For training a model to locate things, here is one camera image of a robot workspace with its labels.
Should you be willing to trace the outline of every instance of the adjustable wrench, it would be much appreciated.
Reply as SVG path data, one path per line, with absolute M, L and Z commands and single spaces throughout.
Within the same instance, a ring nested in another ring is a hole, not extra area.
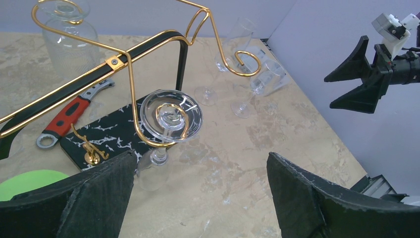
M 68 133 L 70 125 L 77 122 L 79 117 L 91 103 L 92 98 L 101 90 L 113 87 L 114 85 L 114 81 L 108 78 L 73 99 L 73 101 L 67 104 L 67 106 L 52 119 L 45 130 L 42 131 L 36 142 L 38 147 L 41 149 L 49 149 L 57 144 L 57 142 Z M 45 145 L 45 143 L 42 142 L 45 139 L 50 139 L 52 143 Z

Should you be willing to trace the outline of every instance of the white robot part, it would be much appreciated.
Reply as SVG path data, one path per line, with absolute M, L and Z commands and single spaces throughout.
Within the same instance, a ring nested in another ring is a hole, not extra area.
M 375 30 L 383 36 L 382 43 L 390 52 L 391 60 L 398 55 L 411 36 L 410 31 L 416 30 L 419 24 L 420 19 L 414 14 L 408 15 L 402 21 L 392 14 L 381 14 L 372 22 Z

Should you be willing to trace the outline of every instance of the marble countertop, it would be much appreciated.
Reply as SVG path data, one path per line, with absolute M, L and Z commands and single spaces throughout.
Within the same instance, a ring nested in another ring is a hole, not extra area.
M 127 49 L 146 37 L 100 36 L 100 41 Z M 251 42 L 262 49 L 264 44 Z M 137 98 L 157 89 L 174 89 L 179 44 L 170 43 L 134 63 Z M 197 38 L 188 49 L 183 91 L 194 95 L 217 73 L 214 38 Z M 102 52 L 104 59 L 114 55 Z M 40 34 L 0 33 L 0 117 L 62 85 L 53 70 Z M 130 103 L 128 71 L 112 77 L 116 86 L 96 96 L 76 128 Z M 171 175 L 154 192 L 135 180 L 121 228 L 122 238 L 279 237 L 281 232 L 267 180 L 269 152 L 350 188 L 366 173 L 296 83 L 251 101 L 255 113 L 236 117 L 233 100 L 245 97 L 233 84 L 247 79 L 223 73 L 214 89 L 215 106 L 202 106 L 204 124 L 195 139 L 169 150 Z M 40 150 L 35 140 L 62 107 L 25 127 L 15 138 L 11 155 L 0 161 L 0 182 L 31 170 L 79 173 L 57 145 Z

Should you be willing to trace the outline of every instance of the wine glass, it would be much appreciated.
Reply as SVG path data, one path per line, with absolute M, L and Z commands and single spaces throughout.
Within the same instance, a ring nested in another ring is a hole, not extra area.
M 230 107 L 235 115 L 240 118 L 248 118 L 251 114 L 249 102 L 255 96 L 267 96 L 284 85 L 286 75 L 283 67 L 274 60 L 266 60 L 261 71 L 250 80 L 251 96 L 244 102 L 232 102 Z
M 142 126 L 154 137 L 165 142 L 185 142 L 195 136 L 203 124 L 199 105 L 187 94 L 177 90 L 157 90 L 148 95 L 140 108 Z M 138 164 L 140 187 L 154 191 L 169 177 L 166 148 L 145 153 Z
M 232 68 L 235 68 L 238 61 L 235 58 L 236 51 L 244 51 L 251 41 L 252 34 L 256 29 L 256 25 L 249 19 L 239 17 L 233 28 L 230 30 L 227 38 L 222 43 L 222 49 L 225 54 L 226 62 Z M 196 100 L 206 106 L 216 104 L 218 100 L 217 93 L 213 90 L 214 83 L 220 76 L 221 72 L 229 71 L 223 64 L 221 55 L 216 55 L 216 66 L 218 68 L 217 75 L 214 77 L 210 86 L 200 86 L 194 91 Z

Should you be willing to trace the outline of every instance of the black marble tray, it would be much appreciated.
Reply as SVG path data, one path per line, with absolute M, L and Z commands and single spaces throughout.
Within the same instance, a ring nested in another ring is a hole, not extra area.
M 137 100 L 138 110 L 140 110 L 144 98 Z M 156 139 L 144 129 L 142 122 L 140 124 L 142 126 L 142 132 L 147 138 L 160 142 L 159 139 Z M 78 129 L 77 133 L 85 135 L 98 149 L 109 153 L 110 159 L 133 149 L 138 163 L 141 156 L 152 148 L 140 140 L 134 129 L 131 104 Z M 86 151 L 83 149 L 82 144 L 83 141 L 77 138 L 73 132 L 66 135 L 60 141 L 60 145 L 65 153 L 83 171 L 93 166 L 85 161 L 84 156 Z

